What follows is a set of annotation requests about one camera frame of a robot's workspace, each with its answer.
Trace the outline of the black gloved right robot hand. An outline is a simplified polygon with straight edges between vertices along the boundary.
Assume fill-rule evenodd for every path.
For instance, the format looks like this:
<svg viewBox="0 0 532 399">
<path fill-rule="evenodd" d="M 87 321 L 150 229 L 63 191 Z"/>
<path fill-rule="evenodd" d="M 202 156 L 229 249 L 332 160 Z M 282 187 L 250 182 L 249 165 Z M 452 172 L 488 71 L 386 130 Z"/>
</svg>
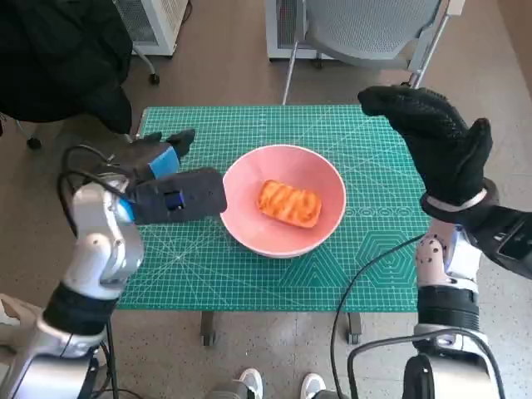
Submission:
<svg viewBox="0 0 532 399">
<path fill-rule="evenodd" d="M 357 95 L 367 116 L 384 116 L 406 142 L 426 193 L 461 206 L 483 190 L 493 145 L 490 121 L 467 125 L 440 93 L 407 86 L 371 86 Z"/>
</svg>

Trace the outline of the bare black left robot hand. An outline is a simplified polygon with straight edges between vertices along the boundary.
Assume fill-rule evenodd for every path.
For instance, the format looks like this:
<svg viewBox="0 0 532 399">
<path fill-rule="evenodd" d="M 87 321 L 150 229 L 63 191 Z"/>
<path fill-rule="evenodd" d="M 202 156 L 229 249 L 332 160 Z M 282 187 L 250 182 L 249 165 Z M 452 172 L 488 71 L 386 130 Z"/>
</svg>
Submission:
<svg viewBox="0 0 532 399">
<path fill-rule="evenodd" d="M 131 142 L 116 160 L 137 183 L 163 178 L 179 171 L 195 134 L 195 129 L 187 129 L 163 140 L 161 132 L 152 133 Z"/>
</svg>

